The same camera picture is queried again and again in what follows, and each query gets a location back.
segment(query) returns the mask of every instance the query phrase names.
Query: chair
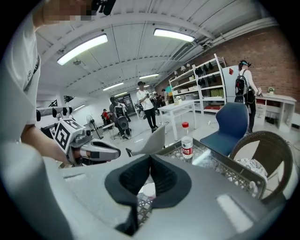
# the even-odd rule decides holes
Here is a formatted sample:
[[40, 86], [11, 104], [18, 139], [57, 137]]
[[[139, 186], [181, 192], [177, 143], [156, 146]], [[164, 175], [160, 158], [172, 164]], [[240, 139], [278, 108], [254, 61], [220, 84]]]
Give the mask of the chair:
[[230, 158], [234, 159], [242, 147], [256, 141], [259, 141], [259, 143], [252, 158], [263, 165], [268, 176], [279, 167], [281, 162], [284, 162], [282, 180], [269, 196], [262, 199], [263, 203], [270, 203], [282, 194], [290, 179], [293, 168], [293, 156], [289, 145], [282, 137], [268, 131], [257, 131], [242, 138], [230, 154]]
[[165, 147], [165, 125], [159, 127], [148, 138], [145, 145], [140, 150], [131, 150], [126, 148], [128, 156], [135, 156], [138, 154], [155, 154]]
[[226, 103], [216, 113], [216, 119], [219, 130], [200, 139], [200, 142], [214, 151], [228, 156], [248, 129], [248, 109], [242, 103]]

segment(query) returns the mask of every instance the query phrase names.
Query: red brick wall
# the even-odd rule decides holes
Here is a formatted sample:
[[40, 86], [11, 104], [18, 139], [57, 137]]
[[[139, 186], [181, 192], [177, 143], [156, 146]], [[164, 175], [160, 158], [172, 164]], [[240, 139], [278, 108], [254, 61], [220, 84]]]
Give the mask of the red brick wall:
[[[227, 66], [237, 65], [240, 60], [251, 62], [250, 70], [256, 87], [261, 87], [263, 92], [273, 87], [275, 94], [293, 97], [298, 101], [296, 112], [300, 113], [299, 63], [279, 28], [256, 30], [231, 39], [208, 50], [190, 64], [197, 66], [206, 62], [213, 58], [214, 53], [224, 57]], [[172, 76], [162, 81], [155, 90], [160, 93]]]

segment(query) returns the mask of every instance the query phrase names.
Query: white ceiling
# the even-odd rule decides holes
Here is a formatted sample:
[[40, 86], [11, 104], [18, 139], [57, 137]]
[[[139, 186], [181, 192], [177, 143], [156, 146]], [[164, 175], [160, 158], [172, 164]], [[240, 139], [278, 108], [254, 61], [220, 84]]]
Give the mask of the white ceiling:
[[[180, 63], [175, 53], [186, 42], [156, 37], [155, 28], [175, 30], [197, 39], [215, 39], [221, 33], [262, 18], [251, 0], [117, 0], [110, 16], [97, 14], [91, 21], [65, 22], [37, 31], [37, 49], [42, 57], [39, 93], [98, 97], [136, 90], [139, 77], [154, 85]], [[86, 51], [61, 66], [59, 51], [71, 50], [90, 38], [106, 34], [108, 42]]]

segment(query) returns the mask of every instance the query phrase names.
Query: black pants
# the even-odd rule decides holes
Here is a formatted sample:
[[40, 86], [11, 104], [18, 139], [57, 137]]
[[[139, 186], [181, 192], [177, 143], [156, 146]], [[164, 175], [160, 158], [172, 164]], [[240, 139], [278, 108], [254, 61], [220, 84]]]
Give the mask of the black pants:
[[252, 90], [249, 90], [247, 95], [244, 95], [245, 103], [248, 108], [250, 106], [251, 114], [249, 118], [249, 129], [252, 131], [256, 113], [256, 106], [255, 106], [255, 96]]
[[149, 123], [149, 126], [151, 129], [155, 128], [156, 127], [156, 121], [155, 121], [155, 108], [151, 108], [151, 109], [148, 109], [148, 110], [145, 110], [145, 114], [146, 114], [146, 117], [147, 117], [147, 120], [148, 120], [148, 123]]
[[118, 121], [116, 121], [116, 122], [114, 123], [114, 125], [115, 125], [116, 128], [119, 130], [121, 136], [124, 135], [124, 131], [126, 131], [126, 134], [127, 134], [128, 136], [130, 135], [130, 130], [129, 130], [129, 128], [127, 128], [126, 130], [124, 130], [123, 128], [121, 128], [121, 126], [120, 126], [120, 124], [118, 123]]
[[128, 114], [127, 114], [127, 112], [125, 112], [125, 116], [126, 116], [126, 118], [127, 118], [128, 122], [131, 122], [130, 118], [128, 117]]

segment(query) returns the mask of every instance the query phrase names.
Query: standing fan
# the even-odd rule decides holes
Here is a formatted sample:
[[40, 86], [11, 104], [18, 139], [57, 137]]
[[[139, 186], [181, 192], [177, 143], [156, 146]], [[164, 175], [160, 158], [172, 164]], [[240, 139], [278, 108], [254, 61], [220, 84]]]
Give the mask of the standing fan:
[[101, 136], [101, 137], [99, 136], [99, 133], [98, 133], [96, 125], [95, 125], [95, 120], [93, 119], [93, 117], [91, 115], [87, 115], [86, 121], [91, 129], [95, 129], [95, 132], [97, 133], [99, 139], [102, 139], [103, 136]]

